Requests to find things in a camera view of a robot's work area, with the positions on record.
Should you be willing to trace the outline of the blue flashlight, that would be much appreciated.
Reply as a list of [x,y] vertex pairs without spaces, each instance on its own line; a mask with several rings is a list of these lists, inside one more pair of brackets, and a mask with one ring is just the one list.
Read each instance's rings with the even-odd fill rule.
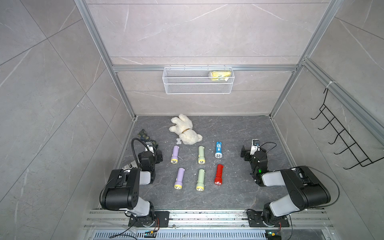
[[220,159],[223,157],[222,153],[222,142],[216,142],[216,152],[215,152],[215,158]]

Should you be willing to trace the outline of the red flashlight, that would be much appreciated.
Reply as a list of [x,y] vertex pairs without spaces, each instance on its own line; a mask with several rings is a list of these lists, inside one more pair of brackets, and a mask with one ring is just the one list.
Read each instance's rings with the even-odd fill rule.
[[223,169],[224,166],[222,164],[217,165],[217,172],[215,177],[215,184],[222,185],[223,184]]

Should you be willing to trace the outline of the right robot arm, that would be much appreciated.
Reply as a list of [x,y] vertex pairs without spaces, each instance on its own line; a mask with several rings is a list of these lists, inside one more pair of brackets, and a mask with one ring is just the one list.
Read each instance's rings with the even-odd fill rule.
[[264,224],[267,227],[287,227],[287,216],[291,213],[325,208],[337,203],[341,191],[334,179],[330,180],[335,183],[338,196],[331,203],[331,194],[313,173],[314,168],[297,166],[271,172],[268,170],[268,152],[263,145],[260,145],[259,140],[253,139],[250,149],[242,146],[241,158],[250,163],[251,176],[258,186],[283,186],[288,194],[276,201],[266,203],[261,212],[253,209],[246,210],[251,227],[258,224]]

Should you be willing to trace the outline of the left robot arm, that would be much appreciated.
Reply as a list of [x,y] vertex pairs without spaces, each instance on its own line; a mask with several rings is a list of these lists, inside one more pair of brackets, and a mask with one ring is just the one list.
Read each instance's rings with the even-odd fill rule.
[[160,220],[156,216],[154,205],[139,196],[140,186],[152,184],[156,177],[155,166],[163,160],[162,152],[153,140],[134,138],[131,148],[138,141],[145,146],[145,151],[136,154],[133,151],[136,167],[130,169],[115,169],[111,171],[106,185],[101,190],[99,202],[104,210],[124,211],[134,221],[143,227],[155,226],[160,228]]

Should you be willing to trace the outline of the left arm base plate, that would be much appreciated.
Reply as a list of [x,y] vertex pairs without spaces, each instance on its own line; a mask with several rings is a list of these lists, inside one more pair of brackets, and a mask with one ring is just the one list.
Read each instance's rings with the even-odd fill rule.
[[151,211],[150,214],[145,217],[131,216],[128,226],[149,228],[157,225],[157,228],[166,228],[169,225],[169,220],[169,211]]

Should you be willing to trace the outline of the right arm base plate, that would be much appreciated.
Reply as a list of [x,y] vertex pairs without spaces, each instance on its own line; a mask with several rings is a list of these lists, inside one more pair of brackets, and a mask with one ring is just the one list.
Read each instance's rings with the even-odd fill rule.
[[247,219],[250,227],[289,227],[290,223],[287,216],[276,217],[269,211],[246,210]]

